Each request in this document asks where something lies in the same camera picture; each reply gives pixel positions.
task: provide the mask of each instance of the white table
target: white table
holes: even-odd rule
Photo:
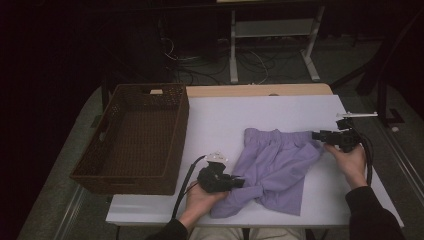
[[[336,131],[336,114],[345,112],[336,95],[190,98],[190,116],[176,194],[115,195],[106,221],[121,226],[164,225],[171,218],[178,191],[190,164],[199,156],[221,151],[229,158],[224,172],[231,173],[243,149],[244,129],[254,127],[264,131],[279,129],[282,132],[324,129]],[[192,180],[196,179],[198,171],[206,165],[204,161],[197,164]],[[383,207],[391,211],[403,226],[375,172],[372,187]],[[267,210],[251,201],[235,216],[225,219],[211,219],[205,216],[200,219],[198,226],[347,226],[350,212],[344,196],[348,191],[349,186],[334,158],[325,152],[306,175],[300,216]],[[184,207],[183,200],[177,216]]]

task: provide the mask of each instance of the lavender shirt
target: lavender shirt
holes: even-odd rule
[[[311,132],[265,132],[248,128],[232,175],[245,179],[216,203],[212,218],[236,215],[250,200],[278,212],[300,215],[305,175],[322,153]]]

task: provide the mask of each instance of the wicker basket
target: wicker basket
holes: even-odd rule
[[[118,85],[70,177],[96,194],[173,195],[188,114],[183,84]]]

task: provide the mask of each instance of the cable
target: cable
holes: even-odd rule
[[[330,229],[325,229],[324,233],[322,234],[320,240],[324,240],[325,237],[327,237],[328,231],[330,231]]]
[[[366,137],[364,134],[360,133],[353,125],[347,123],[347,125],[355,131],[355,133],[360,137],[362,147],[365,151],[365,158],[366,158],[366,166],[367,166],[367,184],[368,186],[371,186],[372,182],[372,166],[373,166],[373,153],[370,149],[370,145],[372,146],[372,142],[369,140],[368,137]]]
[[[244,51],[247,51],[247,52],[250,52],[250,53],[253,52],[253,51],[248,50],[248,49],[243,49],[243,50]],[[255,58],[260,57],[259,53],[256,53],[256,52],[254,52],[254,53],[256,54]],[[270,62],[271,63],[271,66],[266,65],[268,69],[272,69],[272,68],[274,68],[276,66],[275,61],[273,59],[264,60],[263,57],[260,57],[260,59],[262,60],[262,62],[261,62],[261,60],[255,61],[255,60],[249,59],[248,57],[245,56],[245,54],[237,54],[237,57],[242,57],[242,58],[240,58],[241,61],[245,61],[247,64],[249,64],[249,65],[251,65],[253,67],[260,68],[260,69],[263,69],[263,64],[265,64],[267,62]]]
[[[223,57],[227,57],[228,52],[223,51],[223,53],[218,53],[218,58],[221,59]],[[183,65],[184,67],[203,67],[207,65],[211,65],[214,62],[211,61],[201,61],[201,56],[195,56],[195,57],[186,57],[186,58],[180,58],[180,62],[178,63],[180,66]]]
[[[237,49],[241,49],[241,50],[245,50],[245,51],[249,51],[248,49],[244,49],[244,48],[240,48],[240,47],[237,47]],[[277,71],[281,71],[288,63],[289,63],[289,61],[291,60],[291,59],[294,59],[296,56],[298,56],[299,55],[299,51],[296,51],[296,52],[294,52],[293,54],[291,54],[290,56],[287,56],[287,57],[281,57],[281,58],[277,58],[276,56],[278,55],[278,54],[280,54],[281,52],[278,52],[278,53],[276,53],[276,54],[274,54],[273,56],[271,56],[271,57],[268,57],[266,60],[264,60],[263,58],[261,58],[261,60],[262,60],[262,62],[265,64],[266,62],[269,62],[269,61],[271,61],[271,63],[272,63],[272,66],[267,66],[266,64],[265,64],[265,66],[266,66],[266,68],[267,68],[267,70],[268,70],[268,79],[269,78],[274,78],[274,77],[280,77],[280,76],[283,76],[283,77],[287,77],[287,78],[290,78],[290,79],[293,79],[293,80],[297,80],[298,78],[300,78],[300,77],[302,77],[302,76],[305,76],[305,75],[307,75],[307,73],[305,72],[305,73],[303,73],[302,75],[299,75],[298,77],[293,77],[293,76],[289,76],[289,75],[284,75],[284,74],[276,74],[276,75],[272,75],[272,74],[269,74],[269,70],[270,69],[273,69],[275,66],[276,66],[276,64],[275,64],[275,61],[274,61],[274,59],[285,59],[286,61],[283,63],[283,64],[281,64],[281,65],[279,65],[278,67],[278,70]],[[256,70],[254,70],[254,69],[251,69],[251,68],[249,68],[248,66],[246,66],[246,64],[249,64],[250,66],[252,66],[252,67],[255,67],[255,68],[260,68],[260,69],[264,69],[263,68],[263,66],[262,66],[262,63],[259,61],[259,62],[257,62],[257,61],[252,61],[252,60],[250,60],[250,59],[248,59],[244,54],[239,54],[238,55],[239,57],[237,57],[237,60],[238,60],[238,63],[243,67],[243,68],[245,68],[246,70],[248,70],[248,71],[250,71],[250,72],[254,72],[254,73],[263,73],[264,71],[256,71]]]
[[[287,41],[287,39],[288,38],[290,38],[290,37],[285,37],[284,38],[284,40],[283,40],[283,43],[278,47],[278,49],[277,49],[277,51],[276,51],[276,53],[274,54],[274,55],[272,55],[272,56],[267,56],[266,54],[264,54],[264,53],[258,53],[258,52],[256,52],[256,50],[258,50],[258,47],[256,46],[256,45],[254,45],[253,47],[254,47],[254,49],[255,49],[255,52],[259,55],[259,56],[261,56],[262,57],[262,59],[266,59],[266,60],[264,60],[263,62],[264,63],[266,63],[266,62],[268,62],[268,61],[273,61],[274,59],[290,59],[290,58],[292,58],[293,56],[288,56],[288,57],[277,57],[278,55],[280,55],[281,53],[287,53],[288,51],[287,50],[284,50],[284,48],[286,47],[286,41]],[[245,47],[240,47],[240,46],[238,46],[237,47],[238,49],[246,49]],[[296,50],[295,50],[295,55],[298,55],[299,54],[299,51],[301,50],[303,48],[303,46],[302,47],[297,47],[296,48]]]
[[[194,80],[195,79],[198,80],[198,78],[196,76],[194,76],[192,73],[187,73],[187,74],[191,77],[191,81],[190,81],[190,83],[186,83],[186,85],[193,86]],[[180,78],[180,71],[177,71],[177,76],[174,75],[174,78],[175,78],[175,82],[177,82],[177,83],[185,83]]]
[[[210,65],[210,64],[212,64],[212,62],[207,62],[207,63],[203,63],[203,64],[199,64],[199,65],[185,65],[184,63],[183,64],[180,63],[180,66],[179,67],[182,67],[182,68],[186,68],[186,67],[202,67],[202,66],[206,66],[206,65]],[[228,66],[228,60],[225,60],[224,61],[224,66],[222,66],[217,72],[203,73],[203,74],[206,74],[206,75],[217,75],[217,74],[220,74],[220,73],[224,72],[225,69],[227,68],[227,66]]]
[[[260,84],[264,83],[269,77],[268,68],[265,66],[264,62],[262,61],[261,57],[258,56],[258,54],[254,53],[253,51],[251,51],[249,49],[246,49],[246,51],[249,51],[251,54],[255,55],[255,57],[257,57],[259,59],[259,61],[262,64],[262,67],[265,70],[265,75],[266,75],[265,78],[262,81],[260,81],[259,83],[257,83],[257,85],[260,85]]]
[[[115,239],[116,240],[119,240],[119,232],[121,231],[121,226],[118,226],[117,228],[116,228],[116,234],[115,234]]]
[[[188,169],[188,172],[187,172],[187,175],[184,179],[183,185],[181,186],[180,193],[178,194],[177,201],[175,202],[174,211],[172,212],[172,218],[176,218],[176,216],[177,216],[178,207],[180,206],[181,200],[183,199],[184,195],[187,193],[187,192],[185,192],[185,189],[187,188],[188,181],[190,180],[191,174],[193,173],[193,170],[196,167],[196,164],[200,160],[202,160],[205,156],[206,155],[203,155],[203,156],[199,157],[198,159],[196,159],[196,161],[194,161],[194,163],[192,163],[190,168]]]
[[[208,78],[212,79],[213,81],[215,81],[218,85],[223,84],[222,81],[219,81],[218,79],[216,79],[216,78],[214,78],[214,77],[212,77],[212,76],[210,76],[210,75],[208,75],[206,73],[200,73],[200,72],[193,71],[193,70],[190,70],[190,69],[187,69],[187,68],[184,68],[184,67],[179,67],[179,69],[180,69],[180,71],[183,71],[183,72],[192,73],[192,74],[198,74],[198,75],[201,75],[201,76],[208,77]]]
[[[184,192],[184,195],[187,194],[194,186],[196,186],[197,184],[199,184],[199,182],[196,182],[195,184],[193,184],[192,186],[188,187],[187,190]]]
[[[168,41],[168,42],[170,42],[170,43],[171,43],[171,50],[170,50],[169,52],[165,52],[165,53],[164,53],[164,54],[165,54],[165,56],[167,56],[167,57],[168,57],[168,58],[170,58],[171,60],[184,62],[184,61],[200,60],[200,59],[202,58],[202,56],[185,57],[185,58],[180,58],[179,56],[171,56],[171,53],[172,53],[172,52],[174,51],[174,49],[175,49],[175,44],[174,44],[174,42],[173,42],[170,38],[166,38],[166,37],[163,37],[163,38],[162,38],[162,40],[166,40],[166,41]]]

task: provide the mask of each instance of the person's right hand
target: person's right hand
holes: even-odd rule
[[[187,188],[186,209],[179,218],[180,222],[190,230],[200,217],[208,213],[213,205],[224,199],[228,192],[207,193],[197,182],[190,183]]]
[[[345,175],[351,189],[367,186],[365,179],[365,151],[361,145],[358,144],[348,153],[344,153],[342,150],[329,144],[324,144],[324,148],[336,158],[337,164]]]

